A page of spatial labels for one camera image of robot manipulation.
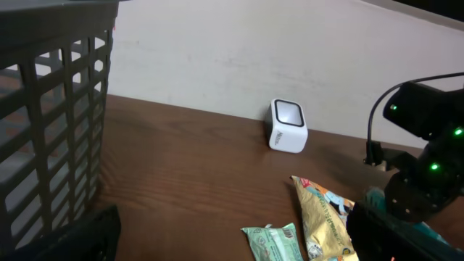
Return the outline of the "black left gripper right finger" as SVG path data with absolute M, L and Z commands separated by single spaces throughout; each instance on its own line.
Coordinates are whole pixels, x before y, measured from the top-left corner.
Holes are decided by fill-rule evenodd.
M 347 233 L 360 260 L 463 261 L 463 252 L 375 207 L 357 202 Z

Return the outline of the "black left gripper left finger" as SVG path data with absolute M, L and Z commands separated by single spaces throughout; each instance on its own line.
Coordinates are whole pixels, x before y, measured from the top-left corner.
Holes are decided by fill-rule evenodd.
M 120 233 L 119 212 L 112 205 L 2 256 L 1 261 L 113 261 Z

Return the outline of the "orange yellow snack bag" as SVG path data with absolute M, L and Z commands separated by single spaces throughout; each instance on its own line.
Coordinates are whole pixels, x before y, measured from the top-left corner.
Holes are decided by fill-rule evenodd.
M 306 178 L 292 176 L 299 199 L 304 240 L 310 260 L 358 261 L 347 233 L 355 203 Z

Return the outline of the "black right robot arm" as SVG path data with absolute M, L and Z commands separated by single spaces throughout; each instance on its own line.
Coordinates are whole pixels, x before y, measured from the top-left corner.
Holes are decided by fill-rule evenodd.
M 367 162 L 397 169 L 379 206 L 356 202 L 347 232 L 360 260 L 462 260 L 463 251 L 426 228 L 426 221 L 463 195 L 463 90 L 423 80 L 393 87 L 384 117 L 427 142 L 418 157 L 368 139 Z

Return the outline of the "teal wet wipes pack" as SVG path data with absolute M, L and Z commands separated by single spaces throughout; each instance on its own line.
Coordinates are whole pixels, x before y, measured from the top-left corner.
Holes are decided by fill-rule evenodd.
M 282 228 L 246 227 L 250 249 L 256 261 L 303 261 L 300 252 L 296 227 L 289 223 Z

